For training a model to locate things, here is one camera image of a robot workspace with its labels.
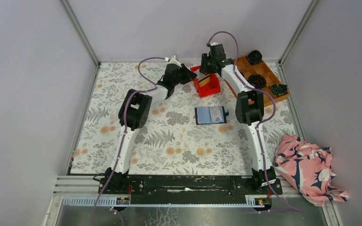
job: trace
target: red container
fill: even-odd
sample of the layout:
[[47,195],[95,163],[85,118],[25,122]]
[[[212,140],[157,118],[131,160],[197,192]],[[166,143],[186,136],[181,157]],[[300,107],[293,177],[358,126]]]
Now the red container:
[[[191,71],[194,72],[196,70],[198,70],[200,68],[199,66],[195,66],[191,68]],[[218,77],[216,74],[207,74],[205,73],[205,75],[209,75],[210,76],[210,82],[208,82],[207,84],[205,84],[204,86],[199,86],[199,81],[197,80],[197,78],[193,79],[193,82],[196,85],[196,92],[199,93],[200,97],[206,97],[208,95],[212,95],[215,93],[219,93],[221,91],[220,89],[220,81],[218,80]]]

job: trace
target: gray wall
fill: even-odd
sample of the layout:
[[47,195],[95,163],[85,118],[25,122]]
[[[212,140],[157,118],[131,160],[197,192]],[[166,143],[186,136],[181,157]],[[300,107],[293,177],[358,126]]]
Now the gray wall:
[[0,226],[41,225],[93,75],[58,0],[0,1]]
[[[70,0],[100,60],[169,57],[200,59],[205,43],[220,30],[236,35],[241,54],[258,49],[279,59],[310,0]],[[235,57],[235,44],[223,43]]]
[[321,1],[285,70],[308,141],[333,147],[342,220],[362,226],[362,1]]

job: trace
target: floral tablecloth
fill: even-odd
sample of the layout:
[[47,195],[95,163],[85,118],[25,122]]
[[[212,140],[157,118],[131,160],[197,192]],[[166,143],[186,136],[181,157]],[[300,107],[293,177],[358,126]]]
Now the floral tablecloth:
[[[186,63],[187,67],[200,62]],[[96,174],[109,167],[119,140],[118,111],[129,89],[149,89],[137,63],[103,63],[98,74],[81,137],[74,152],[72,174]],[[278,74],[276,64],[267,65]],[[166,63],[141,66],[153,81],[164,73]],[[220,78],[221,92],[200,98],[192,82],[178,85],[174,94],[150,108],[148,121],[136,138],[130,174],[251,175],[247,134],[235,116],[236,98]],[[224,106],[226,124],[196,125],[195,107]],[[272,106],[265,108],[265,118]],[[286,101],[277,103],[275,117],[263,126],[270,156],[284,134],[294,134]]]

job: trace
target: wooden box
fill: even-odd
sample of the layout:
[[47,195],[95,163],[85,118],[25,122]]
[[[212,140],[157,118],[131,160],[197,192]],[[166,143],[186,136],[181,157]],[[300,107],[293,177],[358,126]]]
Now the wooden box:
[[[250,65],[250,63],[248,62],[248,60],[246,59],[245,56],[242,56],[240,58],[238,58],[237,61],[237,67],[238,70],[244,75],[245,79],[247,80],[249,78],[250,75],[252,74],[259,74],[261,76],[263,76],[266,81],[266,87],[263,88],[263,91],[269,93],[272,98],[274,98],[275,102],[279,102],[282,100],[285,100],[289,97],[289,92],[285,95],[282,95],[280,97],[275,97],[269,87],[272,84],[282,84],[281,81],[275,76],[275,74],[271,71],[271,69],[267,66],[267,64],[264,61],[261,61],[260,63],[256,64],[256,65]],[[237,94],[234,92],[234,90],[232,90],[232,93],[234,94],[235,98],[237,97]],[[264,106],[269,106],[272,105],[271,100],[264,95]]]

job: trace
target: pink fabric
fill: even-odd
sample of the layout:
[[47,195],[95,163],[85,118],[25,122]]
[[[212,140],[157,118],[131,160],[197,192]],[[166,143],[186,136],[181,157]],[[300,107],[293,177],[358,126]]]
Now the pink fabric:
[[346,190],[331,186],[336,176],[331,168],[331,148],[319,148],[297,136],[285,135],[277,148],[275,169],[309,202],[322,206],[325,201],[346,202]]

